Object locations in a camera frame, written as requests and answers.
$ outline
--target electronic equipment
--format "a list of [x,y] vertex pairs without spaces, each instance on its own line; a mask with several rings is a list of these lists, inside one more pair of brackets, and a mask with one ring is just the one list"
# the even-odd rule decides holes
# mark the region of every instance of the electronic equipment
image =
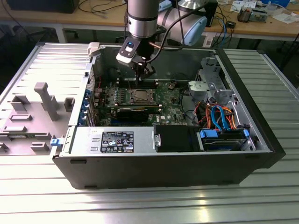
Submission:
[[249,21],[266,22],[268,13],[264,9],[254,8],[250,15]]
[[73,13],[79,0],[7,0],[12,10]]
[[[69,51],[74,44],[58,55],[40,53],[53,45],[37,46],[26,65],[34,61],[41,74],[28,69],[4,96],[1,107],[13,109],[1,120],[0,154],[50,153],[77,189],[238,184],[285,155],[259,111],[261,99],[258,107],[256,91],[242,82],[245,69],[229,59],[237,56],[246,67],[247,51],[163,51],[156,74],[136,84],[134,72],[115,59],[120,45],[92,43],[90,50],[81,44],[76,60]],[[59,73],[49,69],[61,63],[68,66]],[[13,94],[30,77],[38,79]],[[79,86],[62,87],[73,83]]]
[[237,18],[240,22],[248,22],[252,14],[252,8],[242,6]]

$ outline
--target power supply label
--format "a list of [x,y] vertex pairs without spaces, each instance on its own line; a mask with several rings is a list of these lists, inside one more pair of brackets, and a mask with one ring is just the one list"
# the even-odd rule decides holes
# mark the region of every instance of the power supply label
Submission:
[[102,153],[133,153],[134,132],[103,132]]

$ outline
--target blue latch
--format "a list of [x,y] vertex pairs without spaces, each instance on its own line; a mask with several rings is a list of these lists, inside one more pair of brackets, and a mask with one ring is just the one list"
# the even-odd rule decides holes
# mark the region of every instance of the blue latch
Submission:
[[88,101],[86,99],[83,100],[83,105],[87,106],[88,105]]
[[86,95],[87,97],[90,97],[91,94],[92,94],[92,92],[91,92],[90,90],[85,90],[85,95]]
[[81,110],[83,110],[83,111],[87,111],[87,108],[85,107],[85,106],[81,106]]
[[244,129],[244,130],[243,130],[243,133],[244,133],[244,135],[245,135],[245,137],[246,137],[247,139],[250,137],[250,134],[249,134],[249,132],[248,132],[247,129]]
[[200,131],[200,137],[203,138],[218,138],[216,130],[212,129],[203,129]]
[[50,142],[51,146],[61,146],[64,144],[64,139],[60,138],[60,139],[52,139]]

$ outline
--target slotted aluminum surface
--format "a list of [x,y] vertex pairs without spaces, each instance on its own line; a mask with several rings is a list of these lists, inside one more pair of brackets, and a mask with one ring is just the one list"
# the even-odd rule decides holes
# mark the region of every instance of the slotted aluminum surface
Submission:
[[48,84],[48,93],[57,102],[75,97],[81,85],[86,64],[89,63],[88,44],[46,43],[35,47],[28,63],[19,70],[8,93],[0,100],[0,127],[13,107],[10,102],[16,94],[26,95],[30,102],[41,102],[34,91],[37,82]]
[[[280,78],[271,80],[279,84]],[[245,82],[256,84],[249,78]],[[263,112],[267,112],[267,105],[271,106],[276,100],[260,98],[255,97],[255,100],[260,100]],[[298,101],[290,101],[288,105],[292,105],[292,111],[297,111]],[[283,105],[286,104],[271,108],[280,112]],[[271,127],[286,144],[299,135],[298,122],[294,120],[275,121]],[[257,170],[238,186],[76,190],[48,156],[2,156],[0,221],[297,224],[299,148],[288,144],[284,145],[287,155],[281,161],[270,169]]]
[[299,152],[299,93],[266,56],[225,50],[286,153]]

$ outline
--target blue clip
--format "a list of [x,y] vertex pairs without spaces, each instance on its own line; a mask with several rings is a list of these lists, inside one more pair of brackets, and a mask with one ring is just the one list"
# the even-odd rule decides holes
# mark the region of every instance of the blue clip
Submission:
[[216,132],[216,130],[212,130],[212,129],[203,129],[200,131],[200,137],[202,139],[204,138],[218,138],[218,134]]
[[90,97],[92,92],[90,90],[85,90],[85,96]]
[[61,146],[63,145],[63,139],[52,139],[51,142],[50,142],[50,145],[51,146]]
[[243,130],[243,133],[244,133],[245,137],[246,137],[247,139],[249,139],[250,134],[249,134],[248,130],[247,130],[247,129],[244,129],[244,130]]
[[214,113],[215,113],[216,108],[218,108],[220,110],[220,114],[221,114],[221,118],[222,118],[222,123],[223,123],[224,129],[228,129],[229,130],[230,128],[229,128],[229,126],[228,126],[228,124],[227,124],[227,122],[225,120],[225,113],[224,113],[223,109],[220,106],[214,106],[212,108],[211,117],[212,117],[213,124],[219,129],[219,131],[222,131],[221,127],[217,124],[217,122],[215,120]]
[[88,105],[88,101],[86,99],[83,100],[83,105],[87,106]]
[[83,111],[87,111],[87,108],[85,107],[85,106],[81,106],[81,110],[83,110]]
[[79,117],[83,118],[83,117],[85,117],[85,114],[83,112],[80,112]]

